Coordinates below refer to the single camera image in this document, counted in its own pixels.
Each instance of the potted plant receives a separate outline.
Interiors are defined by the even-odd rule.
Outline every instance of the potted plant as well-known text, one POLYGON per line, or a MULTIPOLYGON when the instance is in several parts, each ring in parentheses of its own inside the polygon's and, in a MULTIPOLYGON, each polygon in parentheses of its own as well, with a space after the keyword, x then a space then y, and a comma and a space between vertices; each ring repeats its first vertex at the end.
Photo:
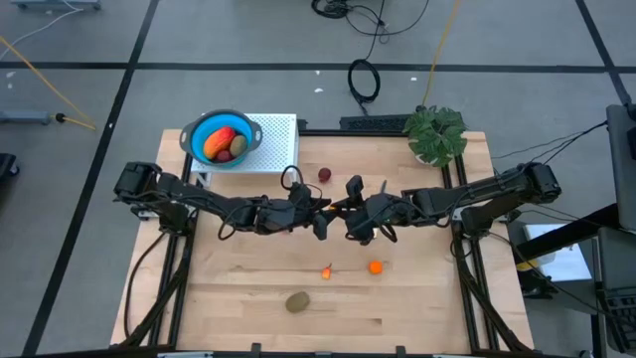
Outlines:
POLYGON ((408 147, 421 163, 443 167, 460 155, 468 142, 461 137, 466 125, 461 113, 436 106, 419 108, 406 120, 404 133, 408 133, 408 147))

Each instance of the wooden tabletop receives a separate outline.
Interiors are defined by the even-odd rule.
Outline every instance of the wooden tabletop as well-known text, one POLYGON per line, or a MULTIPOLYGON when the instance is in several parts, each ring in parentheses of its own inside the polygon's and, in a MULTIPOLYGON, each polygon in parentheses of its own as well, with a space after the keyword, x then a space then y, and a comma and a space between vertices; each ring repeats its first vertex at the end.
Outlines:
MULTIPOLYGON (((165 130, 157 163, 181 173, 184 152, 179 130, 165 130)), ((464 162, 468 181, 493 173, 486 138, 467 132, 464 162)), ((404 138, 300 137, 299 167, 305 182, 319 186, 324 197, 346 197, 345 183, 363 177, 365 197, 387 191, 443 187, 437 168, 415 161, 404 138), (321 167, 331 169, 329 183, 318 183, 321 167)), ((457 184, 453 173, 454 185, 457 184)), ((224 196, 286 198, 278 175, 219 174, 209 188, 224 196)), ((190 265, 178 348, 185 350, 249 350, 252 342, 265 351, 469 353, 459 277, 449 252, 450 230, 396 228, 398 242, 379 236, 367 247, 344 238, 345 226, 334 221, 328 238, 319 242, 311 228, 291 234, 257 236, 236 233, 217 239, 220 220, 202 213, 190 265), (371 275, 370 261, 384 263, 384 273, 371 275), (321 277, 332 265, 332 277, 321 277), (285 300, 298 291, 311 303, 300 313, 285 310, 285 300)), ((155 220, 140 224, 131 266, 159 235, 155 220)), ((493 232, 506 235, 496 224, 493 232)), ((145 315, 157 295, 167 240, 141 265, 131 298, 130 326, 145 315)), ((513 331, 533 346, 510 247, 493 238, 481 241, 490 297, 513 331)), ((121 305, 112 342, 123 340, 121 305)), ((481 346, 487 347, 483 315, 474 301, 481 346)), ((168 317, 164 314, 165 342, 168 317)))

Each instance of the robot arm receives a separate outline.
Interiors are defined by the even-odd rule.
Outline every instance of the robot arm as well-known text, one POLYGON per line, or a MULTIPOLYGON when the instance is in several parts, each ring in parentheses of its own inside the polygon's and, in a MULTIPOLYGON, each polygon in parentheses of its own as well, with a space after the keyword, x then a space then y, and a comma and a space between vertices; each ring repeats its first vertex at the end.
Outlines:
POLYGON ((374 228, 396 242, 394 226, 446 227, 450 219, 445 225, 439 221, 460 208, 464 209, 454 220, 461 221, 466 234, 479 235, 490 229, 494 219, 518 206, 550 203, 560 194, 550 166, 539 163, 519 165, 501 175, 454 189, 404 190, 400 197, 383 190, 364 199, 362 177, 356 175, 346 185, 348 197, 333 204, 330 199, 312 198, 311 189, 302 182, 284 188, 289 192, 287 199, 264 195, 226 198, 163 173, 156 164, 130 162, 114 193, 116 200, 130 205, 135 215, 146 210, 155 212, 160 230, 173 235, 187 234, 188 207, 193 207, 219 216, 235 231, 269 235, 312 226, 319 240, 327 238, 329 223, 340 218, 348 229, 346 238, 361 245, 373 239, 374 228), (484 206, 469 207, 489 200, 484 206))

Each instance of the orange fruit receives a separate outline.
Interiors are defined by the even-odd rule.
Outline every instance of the orange fruit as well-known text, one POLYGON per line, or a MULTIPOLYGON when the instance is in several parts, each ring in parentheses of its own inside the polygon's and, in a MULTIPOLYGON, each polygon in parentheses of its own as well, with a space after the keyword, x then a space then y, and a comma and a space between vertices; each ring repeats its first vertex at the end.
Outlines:
POLYGON ((371 261, 369 263, 369 272, 371 274, 380 274, 380 273, 382 273, 382 262, 371 261))
POLYGON ((331 278, 331 264, 329 264, 327 267, 322 269, 322 277, 324 279, 331 278))

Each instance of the blue bowl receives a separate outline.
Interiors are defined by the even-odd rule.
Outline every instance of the blue bowl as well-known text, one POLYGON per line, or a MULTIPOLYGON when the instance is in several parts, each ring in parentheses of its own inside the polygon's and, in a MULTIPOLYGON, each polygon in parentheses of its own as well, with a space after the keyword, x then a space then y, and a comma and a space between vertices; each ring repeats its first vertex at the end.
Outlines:
POLYGON ((192 155, 198 161, 218 166, 232 167, 245 160, 248 153, 255 150, 262 141, 262 129, 258 123, 250 120, 243 113, 231 109, 219 109, 205 113, 199 119, 186 125, 181 131, 179 143, 181 149, 192 155), (225 163, 215 163, 206 158, 203 154, 203 147, 206 140, 212 133, 228 126, 237 132, 237 135, 244 135, 247 140, 247 149, 238 157, 225 163))

